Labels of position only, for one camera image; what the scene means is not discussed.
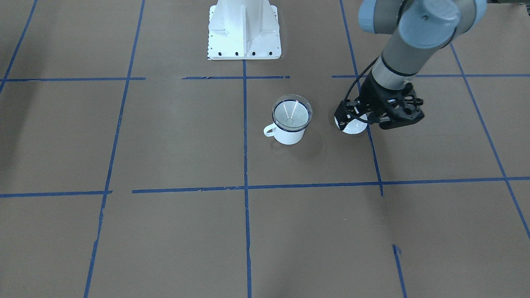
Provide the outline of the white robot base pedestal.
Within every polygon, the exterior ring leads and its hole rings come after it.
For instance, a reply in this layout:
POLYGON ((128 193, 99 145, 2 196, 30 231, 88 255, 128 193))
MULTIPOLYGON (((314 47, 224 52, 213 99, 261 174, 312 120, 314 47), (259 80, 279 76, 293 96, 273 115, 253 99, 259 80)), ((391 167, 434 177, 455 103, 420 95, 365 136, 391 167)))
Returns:
POLYGON ((219 0, 210 6, 207 58, 280 59, 278 9, 268 0, 219 0))

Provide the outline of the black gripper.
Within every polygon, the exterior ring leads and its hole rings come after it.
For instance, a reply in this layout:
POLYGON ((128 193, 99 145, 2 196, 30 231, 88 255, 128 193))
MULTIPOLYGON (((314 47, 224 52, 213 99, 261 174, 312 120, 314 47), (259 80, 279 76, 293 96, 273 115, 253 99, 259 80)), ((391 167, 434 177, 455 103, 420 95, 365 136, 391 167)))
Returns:
POLYGON ((359 93, 359 113, 347 101, 340 101, 335 110, 339 130, 345 132, 353 121, 372 125, 414 124, 414 88, 412 83, 402 84, 397 90, 380 85, 370 73, 362 83, 359 93))

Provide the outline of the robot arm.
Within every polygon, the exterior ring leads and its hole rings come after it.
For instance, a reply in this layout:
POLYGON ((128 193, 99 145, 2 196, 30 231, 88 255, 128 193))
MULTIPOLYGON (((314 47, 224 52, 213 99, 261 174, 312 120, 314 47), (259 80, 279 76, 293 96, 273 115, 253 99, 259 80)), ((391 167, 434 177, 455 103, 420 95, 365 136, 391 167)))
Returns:
POLYGON ((337 106, 338 129, 358 134, 372 124, 391 130, 424 119, 412 79, 437 51, 473 28, 487 6, 486 0, 364 0, 360 28, 390 39, 361 72, 367 77, 358 96, 351 100, 347 92, 337 106))

